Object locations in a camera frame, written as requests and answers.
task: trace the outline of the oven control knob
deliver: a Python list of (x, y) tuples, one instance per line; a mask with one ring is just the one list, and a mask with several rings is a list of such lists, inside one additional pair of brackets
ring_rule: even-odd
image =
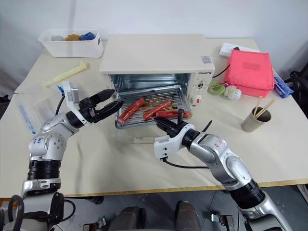
[(203, 98), (202, 95), (192, 96), (192, 99), (191, 99), (192, 106), (193, 107), (198, 106), (201, 103), (202, 98)]

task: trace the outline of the sausage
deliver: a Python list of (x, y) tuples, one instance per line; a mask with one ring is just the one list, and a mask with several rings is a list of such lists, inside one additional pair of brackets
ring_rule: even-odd
[(167, 101), (164, 101), (162, 103), (160, 103), (159, 105), (157, 105), (155, 108), (151, 109), (150, 111), (146, 112), (144, 115), (143, 115), (143, 119), (144, 121), (147, 121), (149, 120), (153, 115), (155, 115), (156, 112), (166, 108), (166, 107), (169, 107), (171, 105), (171, 101), (170, 100), (167, 100)]
[(144, 105), (144, 103), (144, 98), (137, 100), (132, 106), (130, 106), (125, 112), (123, 112), (122, 115), (120, 115), (119, 119), (117, 119), (119, 124), (124, 125), (125, 121), (131, 116), (131, 114), (133, 114), (138, 108)]
[[(162, 118), (176, 118), (178, 117), (178, 111), (159, 111), (156, 112), (156, 117), (162, 117)], [(184, 118), (190, 118), (192, 117), (192, 113), (185, 111), (183, 114)]]

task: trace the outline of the table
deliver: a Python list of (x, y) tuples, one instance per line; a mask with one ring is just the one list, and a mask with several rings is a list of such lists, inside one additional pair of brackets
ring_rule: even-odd
[[(224, 42), (258, 49), (252, 39), (208, 39), (216, 70), (223, 70), (227, 59), (218, 51)], [(99, 74), (101, 59), (52, 58), (46, 51), (38, 58), (27, 78), (18, 87), (0, 121), (0, 197), (19, 194), (28, 172), (28, 143), (32, 134), (27, 130), (18, 108), (19, 98), (30, 98), (35, 104), (45, 96), (35, 87), (38, 80), (47, 80), (78, 64), (90, 64), (90, 69), (69, 78), (82, 87), (82, 97), (105, 88)], [(261, 187), (308, 183), (306, 143), (308, 120), (292, 97), (275, 97), (270, 108), (272, 120), (253, 133), (241, 130), (240, 124), (257, 103), (257, 98), (243, 95), (238, 101), (207, 94), (202, 105), (193, 109), (189, 120), (202, 130), (209, 120), (208, 132), (224, 138), (238, 154)], [(135, 144), (136, 136), (164, 135), (156, 126), (117, 130), (114, 117), (83, 127), (71, 137), (64, 154), (59, 190), (65, 196), (93, 196), (125, 193), (154, 193), (190, 190), (222, 189), (207, 169), (180, 169), (168, 166), (154, 156), (152, 144)], [(182, 165), (204, 165), (186, 149), (170, 161)]]

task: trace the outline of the white wall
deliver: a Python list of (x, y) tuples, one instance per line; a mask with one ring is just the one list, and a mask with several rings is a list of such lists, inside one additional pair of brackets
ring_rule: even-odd
[(1, 0), (0, 92), (26, 77), (43, 49), (37, 38), (45, 29), (98, 28), (104, 38), (113, 33), (254, 38), (287, 78), (308, 62), (307, 23), (307, 0)]

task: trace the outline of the gray cup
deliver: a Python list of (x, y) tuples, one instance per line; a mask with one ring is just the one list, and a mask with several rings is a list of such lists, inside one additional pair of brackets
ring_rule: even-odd
[[(256, 115), (262, 109), (263, 107), (258, 107)], [(271, 119), (271, 115), (268, 110), (266, 110), (262, 115), (260, 115), (258, 119), (254, 118), (254, 111), (255, 108), (252, 109), (251, 113), (247, 116), (247, 118), (243, 121), (241, 125), (242, 129), (246, 132), (252, 132), (256, 130), (258, 127), (270, 121)]]

